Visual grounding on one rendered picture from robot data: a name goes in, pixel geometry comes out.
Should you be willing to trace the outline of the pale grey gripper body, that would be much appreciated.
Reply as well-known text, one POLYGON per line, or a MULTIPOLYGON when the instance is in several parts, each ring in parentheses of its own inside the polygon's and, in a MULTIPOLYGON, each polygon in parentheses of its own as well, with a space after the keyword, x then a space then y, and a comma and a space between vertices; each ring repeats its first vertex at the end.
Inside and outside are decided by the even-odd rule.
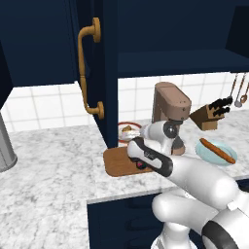
POLYGON ((135 137, 139 137, 141 135, 141 132, 139 130, 131 130, 128 134, 128 138, 129 140, 135 138, 135 137))

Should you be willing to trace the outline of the brown wooden cutting board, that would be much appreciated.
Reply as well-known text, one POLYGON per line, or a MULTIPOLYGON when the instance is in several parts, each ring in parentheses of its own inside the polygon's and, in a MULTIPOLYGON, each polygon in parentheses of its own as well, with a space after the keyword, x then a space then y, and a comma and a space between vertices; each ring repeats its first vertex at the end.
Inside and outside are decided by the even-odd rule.
POLYGON ((138 169, 127 156, 126 147, 107 149, 103 153, 103 160, 107 174, 112 177, 151 172, 150 168, 138 169))

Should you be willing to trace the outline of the navy base cabinet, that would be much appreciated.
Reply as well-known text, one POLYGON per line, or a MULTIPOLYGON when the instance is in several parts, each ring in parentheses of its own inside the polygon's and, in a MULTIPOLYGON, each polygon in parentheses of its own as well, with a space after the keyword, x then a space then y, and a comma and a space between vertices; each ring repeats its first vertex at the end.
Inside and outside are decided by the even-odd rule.
POLYGON ((232 180, 197 183, 88 207, 90 249, 249 249, 249 193, 232 180))

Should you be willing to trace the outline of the closed navy cabinet door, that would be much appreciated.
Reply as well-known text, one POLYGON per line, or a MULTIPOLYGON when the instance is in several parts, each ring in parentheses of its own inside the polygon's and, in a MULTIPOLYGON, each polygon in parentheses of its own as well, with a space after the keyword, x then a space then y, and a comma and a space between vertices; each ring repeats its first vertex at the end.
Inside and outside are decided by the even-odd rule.
POLYGON ((0 41, 16 87, 78 78, 76 0, 0 0, 0 41))

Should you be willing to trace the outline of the narrow open navy cabinet door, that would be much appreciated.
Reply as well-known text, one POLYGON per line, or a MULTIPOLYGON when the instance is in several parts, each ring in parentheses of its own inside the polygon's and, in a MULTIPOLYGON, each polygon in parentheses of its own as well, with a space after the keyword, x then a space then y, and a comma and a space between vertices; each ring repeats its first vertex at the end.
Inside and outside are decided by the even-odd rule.
POLYGON ((226 49, 249 58, 249 6, 235 8, 226 49))

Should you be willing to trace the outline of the red rimmed white plate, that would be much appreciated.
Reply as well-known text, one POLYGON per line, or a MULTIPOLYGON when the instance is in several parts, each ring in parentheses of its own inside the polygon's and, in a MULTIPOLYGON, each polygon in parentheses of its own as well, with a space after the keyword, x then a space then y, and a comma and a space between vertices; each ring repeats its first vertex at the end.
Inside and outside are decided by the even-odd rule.
POLYGON ((127 144, 130 140, 128 138, 129 132, 122 132, 122 129, 126 127, 127 125, 130 125, 132 130, 139 130, 141 128, 141 125, 138 123, 133 123, 133 122, 120 122, 118 123, 118 140, 120 143, 127 144))

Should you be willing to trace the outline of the brown coffee machine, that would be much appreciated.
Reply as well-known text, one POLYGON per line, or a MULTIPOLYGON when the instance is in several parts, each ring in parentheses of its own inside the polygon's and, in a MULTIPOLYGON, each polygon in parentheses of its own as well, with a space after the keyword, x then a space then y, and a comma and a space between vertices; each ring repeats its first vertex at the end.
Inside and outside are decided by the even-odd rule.
POLYGON ((175 124, 177 130, 191 111, 192 101, 177 86, 169 82, 155 85, 152 123, 165 121, 175 124))

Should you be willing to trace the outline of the light blue plate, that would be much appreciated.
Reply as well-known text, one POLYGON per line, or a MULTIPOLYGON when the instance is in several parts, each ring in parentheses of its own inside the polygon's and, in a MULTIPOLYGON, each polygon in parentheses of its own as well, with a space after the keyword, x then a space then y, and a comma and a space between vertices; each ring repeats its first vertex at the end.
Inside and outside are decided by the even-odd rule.
MULTIPOLYGON (((234 160, 237 160, 237 153, 234 149, 232 149, 229 145, 211 140, 211 143, 224 151, 227 155, 232 157, 234 160)), ((216 155, 214 152, 210 151, 207 149, 200 141, 197 142, 196 144, 196 154, 203 159, 206 162, 209 162, 211 164, 219 165, 219 166, 229 166, 230 163, 227 162, 226 160, 220 158, 218 155, 216 155)))

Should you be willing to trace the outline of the wooden knife block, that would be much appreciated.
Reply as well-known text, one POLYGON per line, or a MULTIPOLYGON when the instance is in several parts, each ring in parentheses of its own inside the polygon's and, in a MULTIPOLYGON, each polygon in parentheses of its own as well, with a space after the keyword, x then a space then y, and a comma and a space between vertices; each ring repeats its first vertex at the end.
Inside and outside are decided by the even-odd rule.
POLYGON ((206 104, 190 114, 191 120, 202 131, 215 130, 218 128, 218 121, 225 117, 230 111, 232 98, 219 98, 211 104, 206 104))

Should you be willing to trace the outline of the long brown baguette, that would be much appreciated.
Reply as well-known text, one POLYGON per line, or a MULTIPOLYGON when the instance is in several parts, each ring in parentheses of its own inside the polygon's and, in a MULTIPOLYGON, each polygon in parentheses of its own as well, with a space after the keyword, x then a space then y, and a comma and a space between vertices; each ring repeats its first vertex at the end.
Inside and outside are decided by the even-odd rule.
POLYGON ((223 150, 221 150, 217 146, 213 145, 211 142, 209 142, 205 138, 200 138, 199 141, 204 147, 206 147, 208 150, 212 151, 218 157, 222 158, 223 160, 225 160, 231 164, 235 164, 234 158, 229 156, 227 153, 225 153, 223 150))

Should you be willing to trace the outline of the hanging slim metal utensil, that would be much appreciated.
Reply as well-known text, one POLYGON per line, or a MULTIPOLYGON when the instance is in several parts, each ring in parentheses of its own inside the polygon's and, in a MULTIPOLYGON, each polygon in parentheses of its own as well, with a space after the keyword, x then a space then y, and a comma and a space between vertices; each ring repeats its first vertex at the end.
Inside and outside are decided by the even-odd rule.
POLYGON ((234 80, 233 80, 232 85, 231 85, 231 92, 230 92, 229 98, 232 98, 232 93, 233 93, 234 87, 236 85, 237 77, 238 77, 238 73, 236 73, 234 76, 234 80))

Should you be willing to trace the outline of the hanging wooden spoon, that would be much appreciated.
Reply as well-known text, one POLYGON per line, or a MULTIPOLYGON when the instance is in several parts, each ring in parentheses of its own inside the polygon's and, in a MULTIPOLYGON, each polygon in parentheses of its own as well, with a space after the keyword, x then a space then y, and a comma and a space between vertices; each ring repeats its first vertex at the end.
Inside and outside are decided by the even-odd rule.
POLYGON ((247 83, 247 88, 246 88, 245 93, 244 93, 243 95, 241 95, 241 97, 240 97, 240 102, 241 102, 242 104, 244 104, 244 103, 247 101, 247 94, 248 94, 248 91, 249 91, 249 81, 248 81, 248 83, 247 83))

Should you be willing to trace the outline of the grey metal cylinder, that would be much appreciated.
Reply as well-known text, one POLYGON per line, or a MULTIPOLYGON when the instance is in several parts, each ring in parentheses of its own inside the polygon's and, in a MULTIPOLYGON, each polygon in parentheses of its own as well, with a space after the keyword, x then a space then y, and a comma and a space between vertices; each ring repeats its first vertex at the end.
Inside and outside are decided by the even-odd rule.
POLYGON ((0 113, 0 172, 12 168, 18 161, 8 131, 0 113))

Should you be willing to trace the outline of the open navy wall cabinet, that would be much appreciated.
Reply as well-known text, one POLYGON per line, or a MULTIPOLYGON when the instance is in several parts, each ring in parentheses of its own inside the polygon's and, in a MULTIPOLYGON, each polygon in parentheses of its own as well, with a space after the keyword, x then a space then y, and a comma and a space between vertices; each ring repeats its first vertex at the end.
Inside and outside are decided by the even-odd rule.
POLYGON ((237 6, 249 0, 119 0, 118 76, 249 71, 226 49, 237 6))

